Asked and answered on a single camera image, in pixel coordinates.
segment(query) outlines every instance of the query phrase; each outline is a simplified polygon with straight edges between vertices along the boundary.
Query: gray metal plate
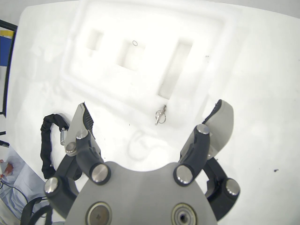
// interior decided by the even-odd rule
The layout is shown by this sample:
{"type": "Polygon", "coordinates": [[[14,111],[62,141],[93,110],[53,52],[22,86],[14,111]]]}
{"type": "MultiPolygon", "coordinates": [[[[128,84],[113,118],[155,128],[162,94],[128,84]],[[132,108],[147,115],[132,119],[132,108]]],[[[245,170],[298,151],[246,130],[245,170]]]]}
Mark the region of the gray metal plate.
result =
{"type": "Polygon", "coordinates": [[[75,200],[65,225],[86,224],[86,213],[96,202],[106,202],[112,210],[111,225],[171,225],[171,213],[178,203],[189,204],[197,215],[197,224],[216,225],[213,211],[194,181],[181,187],[174,181],[178,163],[170,163],[150,172],[135,172],[106,162],[112,172],[102,185],[88,181],[75,200]]]}

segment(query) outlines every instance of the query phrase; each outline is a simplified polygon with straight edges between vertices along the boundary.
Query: small metal ring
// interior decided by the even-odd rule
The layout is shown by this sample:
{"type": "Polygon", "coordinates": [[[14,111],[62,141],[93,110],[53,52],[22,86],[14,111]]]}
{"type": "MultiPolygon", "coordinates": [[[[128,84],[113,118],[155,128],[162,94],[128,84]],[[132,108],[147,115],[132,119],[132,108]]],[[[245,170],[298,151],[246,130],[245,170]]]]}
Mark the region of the small metal ring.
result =
{"type": "MultiPolygon", "coordinates": [[[[155,117],[157,117],[157,114],[158,114],[158,113],[161,113],[161,110],[158,110],[158,111],[155,113],[155,117]]],[[[164,112],[163,112],[163,114],[164,114],[164,116],[165,116],[164,122],[166,122],[166,119],[167,119],[166,114],[165,114],[164,112]]]]}

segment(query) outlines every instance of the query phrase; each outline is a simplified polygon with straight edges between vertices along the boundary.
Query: black metal frame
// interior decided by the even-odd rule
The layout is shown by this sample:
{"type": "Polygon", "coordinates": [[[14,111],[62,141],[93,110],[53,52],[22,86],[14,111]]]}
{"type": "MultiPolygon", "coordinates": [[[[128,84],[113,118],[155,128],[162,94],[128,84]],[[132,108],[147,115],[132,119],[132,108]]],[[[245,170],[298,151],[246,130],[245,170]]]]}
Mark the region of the black metal frame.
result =
{"type": "MultiPolygon", "coordinates": [[[[11,49],[10,49],[9,56],[8,56],[7,68],[6,68],[5,84],[4,84],[4,92],[3,92],[2,112],[0,112],[0,115],[4,115],[6,117],[8,79],[9,79],[9,72],[11,70],[11,58],[12,58],[12,55],[13,55],[13,48],[14,48],[14,43],[15,43],[16,32],[17,32],[18,26],[14,25],[14,24],[11,24],[11,23],[8,23],[6,21],[0,20],[0,27],[11,30],[11,31],[14,32],[13,38],[12,38],[12,41],[11,41],[11,49]]],[[[9,143],[0,140],[0,146],[9,147],[9,143]]]]}

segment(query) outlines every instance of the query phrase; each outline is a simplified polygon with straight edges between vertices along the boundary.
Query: metal bolt head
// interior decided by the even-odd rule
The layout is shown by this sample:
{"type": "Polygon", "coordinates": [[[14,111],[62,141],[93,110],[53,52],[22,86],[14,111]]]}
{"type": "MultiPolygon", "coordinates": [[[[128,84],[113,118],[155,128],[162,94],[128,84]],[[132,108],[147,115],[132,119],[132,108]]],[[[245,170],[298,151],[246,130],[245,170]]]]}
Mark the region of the metal bolt head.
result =
{"type": "Polygon", "coordinates": [[[205,124],[198,124],[197,130],[204,135],[209,134],[209,128],[205,124]]]}
{"type": "Polygon", "coordinates": [[[77,139],[83,139],[83,138],[85,138],[88,134],[89,134],[89,132],[88,132],[87,129],[82,129],[82,130],[80,130],[79,132],[77,132],[76,138],[77,138],[77,139]]]}
{"type": "Polygon", "coordinates": [[[229,194],[236,196],[240,193],[240,186],[234,179],[228,179],[226,182],[226,190],[229,194]]]}
{"type": "Polygon", "coordinates": [[[58,179],[56,177],[52,177],[50,179],[48,179],[45,183],[45,192],[46,193],[52,193],[56,190],[58,186],[58,179]]]}
{"type": "Polygon", "coordinates": [[[88,212],[88,225],[109,225],[112,219],[112,212],[107,203],[99,202],[94,204],[88,212]]]}
{"type": "Polygon", "coordinates": [[[76,150],[76,142],[70,142],[67,146],[66,146],[66,153],[73,153],[76,150]]]}
{"type": "Polygon", "coordinates": [[[189,184],[193,179],[191,170],[185,165],[180,165],[177,167],[176,177],[183,184],[189,184]]]}
{"type": "Polygon", "coordinates": [[[108,175],[108,168],[104,164],[99,164],[92,171],[92,180],[96,183],[101,183],[108,175]]]}

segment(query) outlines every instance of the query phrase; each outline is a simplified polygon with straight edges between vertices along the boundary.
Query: white floor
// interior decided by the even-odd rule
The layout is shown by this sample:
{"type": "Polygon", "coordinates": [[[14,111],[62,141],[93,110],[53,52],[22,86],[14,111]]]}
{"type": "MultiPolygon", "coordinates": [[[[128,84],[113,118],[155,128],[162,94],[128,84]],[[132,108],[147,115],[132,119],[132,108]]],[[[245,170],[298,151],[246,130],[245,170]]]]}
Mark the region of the white floor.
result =
{"type": "MultiPolygon", "coordinates": [[[[23,9],[30,5],[36,5],[36,4],[42,4],[42,3],[49,3],[49,2],[57,2],[57,1],[70,1],[70,0],[0,0],[0,19],[18,24],[18,19],[23,11],[23,9]]],[[[287,14],[290,16],[294,16],[297,18],[300,18],[300,0],[210,0],[210,1],[216,1],[216,2],[224,2],[224,3],[230,3],[230,4],[238,4],[238,5],[244,5],[249,7],[255,7],[255,8],[261,8],[265,10],[270,10],[273,12],[279,12],[282,14],[287,14]]],[[[259,14],[255,16],[252,14],[252,20],[256,20],[256,23],[259,25],[260,17],[259,14]]],[[[271,24],[272,14],[267,14],[267,17],[262,20],[261,22],[261,34],[264,34],[264,37],[269,37],[270,31],[265,25],[271,24]]],[[[281,20],[284,21],[284,18],[280,17],[273,23],[273,27],[276,27],[276,23],[281,20]]],[[[248,33],[253,33],[254,30],[250,29],[248,33]]],[[[281,29],[278,28],[276,32],[274,32],[275,35],[278,35],[281,33],[281,29]]],[[[251,41],[250,38],[247,37],[246,39],[243,38],[243,35],[240,36],[237,40],[245,41],[249,45],[253,44],[256,46],[259,46],[262,43],[259,36],[256,37],[257,41],[251,41]]],[[[257,98],[255,102],[255,106],[257,107],[256,111],[250,111],[246,108],[244,110],[240,110],[240,114],[236,113],[236,116],[245,116],[249,118],[249,121],[247,121],[244,124],[244,131],[237,131],[237,133],[240,135],[239,139],[237,139],[237,134],[235,134],[235,137],[233,138],[235,141],[240,141],[241,143],[238,144],[236,147],[236,153],[237,154],[243,154],[246,150],[249,150],[249,146],[243,147],[242,143],[249,142],[249,137],[253,138],[253,145],[254,147],[251,148],[253,150],[253,159],[245,159],[244,162],[239,162],[238,164],[244,164],[245,171],[249,174],[249,179],[243,179],[241,182],[244,183],[244,186],[247,186],[247,193],[244,193],[243,196],[243,206],[238,205],[236,206],[232,211],[231,214],[228,215],[226,219],[220,222],[220,224],[299,224],[300,216],[295,215],[297,214],[297,210],[299,210],[299,205],[294,202],[290,202],[289,197],[291,196],[297,196],[299,194],[299,191],[297,191],[297,187],[299,185],[299,177],[297,174],[297,167],[294,166],[293,169],[288,168],[285,169],[285,166],[290,165],[291,162],[289,161],[296,161],[299,147],[292,147],[291,145],[295,146],[297,140],[299,140],[299,136],[295,135],[295,131],[297,131],[297,125],[299,125],[299,108],[297,108],[296,103],[293,102],[299,102],[299,94],[298,94],[298,87],[299,83],[293,81],[293,80],[299,80],[297,78],[297,73],[299,73],[299,67],[297,67],[294,61],[296,55],[298,52],[291,52],[289,51],[292,49],[292,47],[289,47],[293,45],[295,42],[293,41],[286,41],[285,39],[282,39],[282,42],[280,40],[277,40],[276,44],[267,44],[268,50],[271,52],[272,47],[278,46],[282,44],[282,48],[286,48],[287,52],[284,54],[282,52],[281,58],[282,58],[282,65],[280,64],[280,61],[276,62],[275,66],[272,66],[273,59],[277,59],[278,55],[269,55],[266,57],[268,61],[262,62],[260,59],[263,59],[264,56],[260,54],[264,54],[266,47],[261,47],[261,52],[257,52],[257,55],[259,57],[256,57],[255,59],[248,59],[249,64],[247,66],[235,66],[234,73],[236,76],[240,77],[240,79],[243,79],[243,73],[247,71],[247,69],[252,68],[252,75],[249,76],[249,79],[245,80],[243,79],[243,82],[235,82],[237,89],[239,89],[240,95],[243,97],[249,97],[249,99],[253,98],[253,96],[257,95],[259,98],[257,98]],[[247,92],[244,91],[244,87],[247,86],[250,82],[255,81],[255,78],[258,77],[258,74],[261,73],[261,70],[267,70],[265,71],[265,79],[261,82],[261,85],[265,85],[267,91],[264,92],[263,89],[258,90],[247,90],[247,92]],[[285,83],[288,83],[288,88],[281,86],[280,79],[281,78],[289,78],[287,75],[281,75],[281,73],[290,73],[290,82],[286,81],[285,83]],[[289,89],[290,93],[293,92],[293,95],[295,99],[288,100],[286,97],[281,97],[281,95],[284,95],[285,90],[289,89]],[[276,100],[273,103],[270,103],[270,99],[264,99],[265,95],[268,95],[267,93],[270,93],[272,97],[274,97],[276,100]],[[259,115],[260,113],[264,114],[267,110],[268,114],[272,114],[273,112],[276,113],[276,116],[269,117],[266,115],[259,115]],[[285,128],[286,130],[279,130],[274,131],[274,128],[278,127],[278,124],[283,123],[291,123],[291,121],[294,120],[294,125],[290,128],[285,128]],[[270,148],[265,148],[266,145],[263,144],[263,141],[261,139],[264,139],[265,142],[274,142],[274,146],[270,148]],[[279,144],[282,146],[286,142],[286,149],[282,150],[283,147],[279,148],[279,144]],[[279,171],[277,173],[273,172],[273,169],[279,168],[279,171]],[[257,185],[253,186],[251,188],[251,181],[253,181],[253,178],[259,178],[261,179],[261,188],[257,185]],[[272,184],[268,187],[267,183],[265,181],[265,178],[272,179],[272,184]]],[[[243,57],[247,58],[247,55],[250,55],[250,53],[247,53],[247,48],[243,48],[243,57]]],[[[228,162],[232,162],[232,164],[237,164],[234,162],[233,159],[233,153],[229,150],[230,147],[224,150],[224,154],[226,153],[226,159],[224,157],[223,161],[227,160],[228,162]]]]}

